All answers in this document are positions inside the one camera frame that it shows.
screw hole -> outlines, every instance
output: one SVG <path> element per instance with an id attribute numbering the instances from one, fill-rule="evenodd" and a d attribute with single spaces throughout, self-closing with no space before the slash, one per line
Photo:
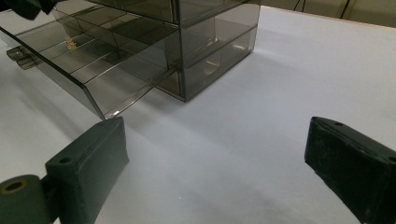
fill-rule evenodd
<path id="1" fill-rule="evenodd" d="M 59 160 L 59 163 L 65 164 L 65 163 L 69 163 L 71 160 L 72 160 L 72 159 L 66 157 L 66 158 L 63 158 L 63 159 Z"/>
<path id="2" fill-rule="evenodd" d="M 8 186 L 6 187 L 6 191 L 13 191 L 13 190 L 16 190 L 16 189 L 20 188 L 22 185 L 23 185 L 23 184 L 22 184 L 21 181 L 12 183 L 12 184 L 10 184 L 10 185 L 8 185 Z"/>
<path id="3" fill-rule="evenodd" d="M 1 193 L 2 194 L 15 193 L 26 187 L 26 185 L 27 185 L 27 181 L 25 179 L 19 179 L 11 183 L 8 183 L 5 187 L 1 189 Z"/>

stacked drawers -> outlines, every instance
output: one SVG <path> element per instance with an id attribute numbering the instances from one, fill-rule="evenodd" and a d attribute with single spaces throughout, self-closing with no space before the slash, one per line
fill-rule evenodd
<path id="1" fill-rule="evenodd" d="M 259 13 L 257 0 L 64 1 L 49 23 L 2 31 L 21 68 L 109 119 L 154 87 L 189 100 L 253 50 Z"/>

transparent drawer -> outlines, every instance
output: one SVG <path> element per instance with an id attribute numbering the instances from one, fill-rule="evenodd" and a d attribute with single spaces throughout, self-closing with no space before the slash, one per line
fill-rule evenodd
<path id="1" fill-rule="evenodd" d="M 178 46 L 173 25 L 101 6 L 73 16 L 54 9 L 53 15 L 56 20 L 21 34 L 3 31 L 38 69 L 102 119 L 117 116 L 177 70 L 179 55 L 167 50 Z"/>
<path id="2" fill-rule="evenodd" d="M 188 101 L 239 63 L 253 51 L 260 0 L 70 0 L 52 14 L 8 33 L 21 45 L 10 53 L 108 119 L 153 87 Z"/>
<path id="3" fill-rule="evenodd" d="M 246 0 L 90 0 L 160 21 L 190 25 L 236 7 Z"/>
<path id="4" fill-rule="evenodd" d="M 259 15 L 257 1 L 247 1 L 215 17 L 180 28 L 186 99 L 253 51 Z"/>

black cable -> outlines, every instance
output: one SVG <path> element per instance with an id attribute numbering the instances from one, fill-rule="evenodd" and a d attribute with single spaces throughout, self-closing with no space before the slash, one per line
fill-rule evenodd
<path id="1" fill-rule="evenodd" d="M 345 15 L 346 12 L 347 12 L 347 7 L 349 6 L 349 2 L 350 2 L 350 0 L 347 0 L 347 1 L 346 1 L 346 6 L 344 7 L 343 12 L 341 13 L 340 19 L 343 19 L 343 18 L 344 18 L 344 15 Z"/>
<path id="2" fill-rule="evenodd" d="M 305 9 L 305 2 L 306 2 L 306 0 L 304 0 L 304 2 L 303 2 L 303 10 L 301 10 L 302 12 L 304 12 L 304 9 Z"/>
<path id="3" fill-rule="evenodd" d="M 301 0 L 298 0 L 297 4 L 294 6 L 294 10 L 293 10 L 293 11 L 296 10 L 297 6 L 300 4 L 300 1 L 301 1 Z"/>

white surface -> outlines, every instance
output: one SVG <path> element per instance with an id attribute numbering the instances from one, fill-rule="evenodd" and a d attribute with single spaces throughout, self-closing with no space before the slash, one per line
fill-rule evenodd
<path id="1" fill-rule="evenodd" d="M 312 116 L 396 148 L 396 30 L 263 8 L 254 52 L 183 104 L 126 110 L 130 164 L 101 223 L 359 223 L 304 163 Z M 0 54 L 0 179 L 44 162 L 97 117 Z"/>

